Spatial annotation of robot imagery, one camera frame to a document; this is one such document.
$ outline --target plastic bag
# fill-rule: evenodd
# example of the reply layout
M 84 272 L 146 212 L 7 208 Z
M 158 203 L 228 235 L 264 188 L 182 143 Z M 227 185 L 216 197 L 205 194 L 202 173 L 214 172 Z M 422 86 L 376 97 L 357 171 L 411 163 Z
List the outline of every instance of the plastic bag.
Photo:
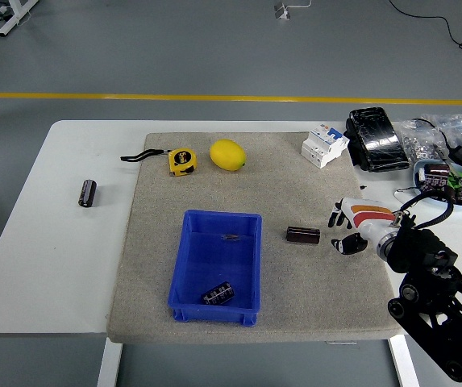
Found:
M 448 148 L 462 147 L 462 114 L 423 114 L 422 117 L 437 126 L 437 132 L 443 137 L 441 148 L 445 154 Z
M 419 160 L 440 160 L 435 145 L 445 148 L 445 143 L 439 131 L 424 121 L 415 119 L 402 121 L 398 126 L 400 141 L 408 161 L 413 165 Z

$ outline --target blue plastic bin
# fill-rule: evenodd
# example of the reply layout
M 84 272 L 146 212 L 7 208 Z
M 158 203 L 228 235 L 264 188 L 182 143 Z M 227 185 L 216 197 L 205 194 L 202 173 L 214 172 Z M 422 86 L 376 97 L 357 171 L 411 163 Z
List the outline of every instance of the blue plastic bin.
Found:
M 262 219 L 258 214 L 187 210 L 168 305 L 177 321 L 256 324 L 260 310 Z M 202 295 L 229 282 L 234 297 L 206 305 Z

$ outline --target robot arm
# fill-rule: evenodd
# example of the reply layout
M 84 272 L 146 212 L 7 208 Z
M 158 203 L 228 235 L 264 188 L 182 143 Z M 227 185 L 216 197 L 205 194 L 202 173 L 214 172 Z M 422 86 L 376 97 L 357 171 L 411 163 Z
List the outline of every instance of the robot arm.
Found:
M 454 266 L 457 254 L 425 227 L 445 220 L 452 203 L 438 218 L 416 226 L 407 209 L 431 196 L 418 195 L 397 211 L 382 202 L 344 198 L 336 203 L 329 227 L 348 221 L 356 231 L 345 239 L 333 239 L 342 254 L 364 250 L 370 242 L 377 255 L 397 273 L 406 273 L 399 297 L 389 301 L 390 315 L 414 338 L 434 362 L 454 381 L 462 381 L 462 275 Z

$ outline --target gray felt mat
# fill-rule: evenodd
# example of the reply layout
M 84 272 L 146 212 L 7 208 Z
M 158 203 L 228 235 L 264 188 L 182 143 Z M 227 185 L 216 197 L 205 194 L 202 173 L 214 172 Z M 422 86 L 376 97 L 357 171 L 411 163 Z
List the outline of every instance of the gray felt mat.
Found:
M 209 157 L 217 139 L 247 153 L 236 173 Z M 393 297 L 373 248 L 342 256 L 331 239 L 351 232 L 327 228 L 334 203 L 361 198 L 347 151 L 324 169 L 300 155 L 307 133 L 160 133 L 145 148 L 191 148 L 192 175 L 170 177 L 167 156 L 142 162 L 107 324 L 118 343 L 258 343 L 387 339 L 400 333 L 389 316 Z M 176 322 L 167 305 L 188 209 L 257 213 L 263 217 L 261 310 L 254 327 Z M 320 244 L 288 243 L 287 226 L 318 228 Z

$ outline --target yellow tape measure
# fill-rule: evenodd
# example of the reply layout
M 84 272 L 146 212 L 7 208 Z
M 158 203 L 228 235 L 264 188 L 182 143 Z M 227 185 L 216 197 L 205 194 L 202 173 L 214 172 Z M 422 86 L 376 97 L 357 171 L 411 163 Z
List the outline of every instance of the yellow tape measure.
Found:
M 168 153 L 170 176 L 184 176 L 197 168 L 197 155 L 192 149 L 178 148 Z

